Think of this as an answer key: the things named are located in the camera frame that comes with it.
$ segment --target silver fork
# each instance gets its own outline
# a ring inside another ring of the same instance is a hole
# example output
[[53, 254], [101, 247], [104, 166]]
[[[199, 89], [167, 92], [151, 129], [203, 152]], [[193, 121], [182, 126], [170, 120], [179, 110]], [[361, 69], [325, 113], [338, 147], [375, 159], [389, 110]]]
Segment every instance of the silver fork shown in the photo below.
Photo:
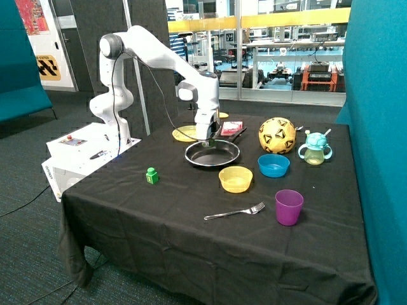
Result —
[[256, 213], [260, 212], [264, 207], [265, 207], [265, 204], [263, 202], [261, 202], [258, 205], [255, 205], [255, 206], [253, 206], [251, 208], [248, 208], [247, 210], [234, 211], [234, 212], [229, 212], [229, 213], [222, 213], [222, 214], [206, 216], [203, 219], [209, 220], [209, 219], [213, 219], [213, 218], [218, 218], [218, 217], [223, 217], [223, 216], [228, 216], [228, 215], [233, 215], [233, 214], [238, 214], [238, 213], [256, 214]]

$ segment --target blue sippy cup lid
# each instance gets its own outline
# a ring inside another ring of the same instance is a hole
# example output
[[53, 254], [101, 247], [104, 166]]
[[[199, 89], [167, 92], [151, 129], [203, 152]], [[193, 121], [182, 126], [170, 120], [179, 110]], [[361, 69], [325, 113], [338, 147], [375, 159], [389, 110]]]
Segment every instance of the blue sippy cup lid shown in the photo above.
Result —
[[325, 135], [319, 132], [310, 133], [305, 141], [307, 148], [312, 149], [313, 151], [323, 151], [328, 146], [326, 135], [330, 131], [331, 130], [326, 132]]

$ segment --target ball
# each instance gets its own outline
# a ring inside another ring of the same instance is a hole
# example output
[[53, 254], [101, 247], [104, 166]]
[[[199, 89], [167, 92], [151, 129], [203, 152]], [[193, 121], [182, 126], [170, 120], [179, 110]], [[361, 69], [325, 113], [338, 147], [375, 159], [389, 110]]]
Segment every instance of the ball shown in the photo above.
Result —
[[268, 119], [259, 129], [260, 145], [268, 153], [288, 153], [295, 146], [295, 139], [295, 127], [288, 119]]

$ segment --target black frying pan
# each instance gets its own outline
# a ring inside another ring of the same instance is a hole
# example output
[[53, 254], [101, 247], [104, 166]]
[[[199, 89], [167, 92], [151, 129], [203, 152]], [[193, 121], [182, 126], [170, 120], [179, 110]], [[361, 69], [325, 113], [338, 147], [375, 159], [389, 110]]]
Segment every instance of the black frying pan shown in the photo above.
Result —
[[212, 147], [204, 147], [201, 142], [188, 146], [185, 158], [192, 164], [199, 166], [221, 166], [231, 163], [240, 155], [240, 149], [233, 142], [247, 128], [241, 128], [231, 135], [228, 140], [214, 140]]

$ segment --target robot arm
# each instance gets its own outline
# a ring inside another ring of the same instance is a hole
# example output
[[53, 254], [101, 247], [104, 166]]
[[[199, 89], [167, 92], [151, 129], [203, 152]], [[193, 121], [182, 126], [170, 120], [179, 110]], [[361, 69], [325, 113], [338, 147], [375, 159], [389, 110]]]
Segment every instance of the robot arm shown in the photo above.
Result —
[[[125, 88], [123, 80], [123, 60], [137, 57], [147, 66], [159, 69], [171, 69], [182, 75], [185, 80], [178, 85], [181, 100], [196, 102], [198, 105], [195, 123], [197, 139], [211, 138], [219, 129], [219, 82], [211, 72], [199, 73], [180, 56], [164, 46], [152, 33], [135, 25], [127, 32], [108, 34], [100, 40], [100, 78], [109, 92], [95, 97], [90, 102], [92, 112], [102, 118], [107, 125], [120, 126], [122, 144], [129, 138], [127, 122], [118, 116], [118, 111], [129, 107], [133, 102], [132, 94]], [[112, 96], [114, 89], [115, 112], [113, 114]]]

